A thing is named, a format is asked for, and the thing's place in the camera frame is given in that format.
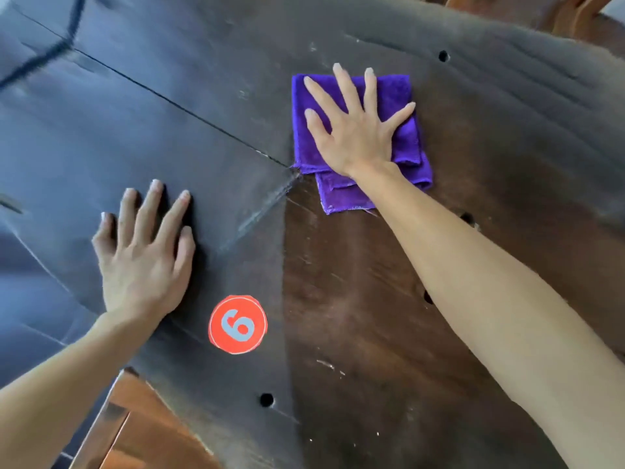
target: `person's left arm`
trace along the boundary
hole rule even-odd
[[[0,390],[0,461],[10,469],[49,469],[106,385],[183,298],[195,242],[180,232],[191,196],[184,191],[154,239],[163,185],[155,180],[141,208],[127,189],[114,218],[103,213],[93,237],[106,313],[79,341]]]

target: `number 6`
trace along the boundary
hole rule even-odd
[[[238,311],[236,309],[230,309],[230,311],[224,314],[224,317],[221,318],[221,327],[232,339],[239,342],[248,341],[252,334],[254,334],[254,321],[250,318],[239,318],[234,322],[234,325],[228,324],[228,320],[236,316]],[[245,334],[241,334],[239,332],[239,326],[246,326],[247,332]]]

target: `purple cloth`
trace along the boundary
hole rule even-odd
[[[302,174],[317,173],[317,185],[321,203],[326,214],[352,209],[372,209],[374,205],[354,181],[334,173],[321,157],[313,137],[306,126],[306,109],[318,114],[328,132],[330,121],[304,85],[306,75],[293,76],[293,131],[295,139],[295,164]],[[310,75],[343,111],[347,111],[334,76]],[[352,78],[362,102],[364,78]],[[386,121],[410,102],[410,78],[408,76],[382,76],[378,78],[378,115]],[[392,161],[400,165],[403,175],[421,189],[432,184],[432,170],[425,153],[421,150],[416,119],[410,117],[395,131],[392,140]]]

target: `hand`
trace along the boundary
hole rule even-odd
[[[107,313],[117,313],[122,320],[147,321],[154,327],[183,299],[195,252],[191,228],[186,226],[174,256],[176,236],[191,201],[189,191],[178,196],[152,241],[162,190],[162,182],[153,180],[137,212],[137,191],[126,189],[119,210],[117,245],[111,236],[113,216],[105,212],[92,240]]]
[[[391,160],[391,138],[414,111],[414,102],[396,112],[386,122],[378,117],[378,79],[373,69],[364,72],[364,109],[347,70],[334,64],[334,75],[339,83],[349,113],[343,112],[332,97],[313,79],[305,78],[308,92],[330,119],[332,134],[328,134],[321,118],[307,109],[306,122],[321,156],[337,173],[354,178],[355,170],[363,163],[387,163]]]

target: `finger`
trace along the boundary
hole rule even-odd
[[[93,250],[96,251],[96,255],[100,263],[104,263],[115,253],[115,242],[113,241],[113,236],[111,235],[112,231],[113,217],[106,212],[102,212],[100,227],[98,227],[98,231],[91,239]]]
[[[319,104],[321,110],[323,110],[330,119],[330,123],[336,125],[345,113],[339,108],[335,101],[332,100],[332,97],[330,97],[313,79],[308,77],[304,78],[304,85],[312,95],[312,98]]]
[[[174,275],[186,281],[189,280],[194,253],[195,240],[193,240],[193,232],[191,227],[184,226],[178,239],[178,253],[174,262]]]
[[[378,79],[370,67],[364,71],[364,85],[364,111],[378,116]]]
[[[336,76],[336,81],[339,83],[340,93],[343,94],[348,112],[351,114],[362,112],[363,106],[360,104],[358,92],[355,89],[354,82],[349,77],[348,71],[343,69],[338,62],[334,64],[332,70]]]
[[[128,247],[134,234],[134,219],[137,208],[137,191],[128,188],[119,207],[118,248]]]
[[[325,149],[327,142],[332,140],[332,136],[326,131],[321,118],[319,118],[319,115],[317,115],[317,112],[313,109],[306,109],[304,115],[306,116],[308,131],[310,131],[313,136],[312,139],[317,145],[317,149],[319,151]]]
[[[156,212],[162,196],[162,182],[158,179],[152,181],[146,199],[141,204],[137,212],[137,221],[134,225],[134,241],[136,243],[152,242],[154,234],[154,223],[156,222]]]
[[[403,122],[405,122],[412,112],[414,112],[414,102],[410,102],[406,105],[402,110],[395,112],[391,118],[389,118],[384,125],[386,126],[388,132],[392,135],[395,133],[397,127],[399,127]]]
[[[171,209],[165,214],[165,217],[163,217],[160,223],[158,234],[154,240],[155,243],[158,242],[173,251],[178,230],[180,230],[184,213],[187,211],[190,201],[191,194],[189,191],[183,191],[180,196],[178,196],[176,202],[174,202],[174,205],[171,206]]]

